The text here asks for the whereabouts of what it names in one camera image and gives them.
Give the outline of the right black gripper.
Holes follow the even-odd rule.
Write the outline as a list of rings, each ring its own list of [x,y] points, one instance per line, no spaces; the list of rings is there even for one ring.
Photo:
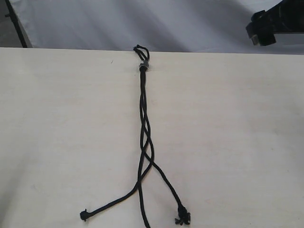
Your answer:
[[[254,13],[246,31],[254,46],[276,43],[274,33],[303,33],[304,1],[283,0],[267,12]]]

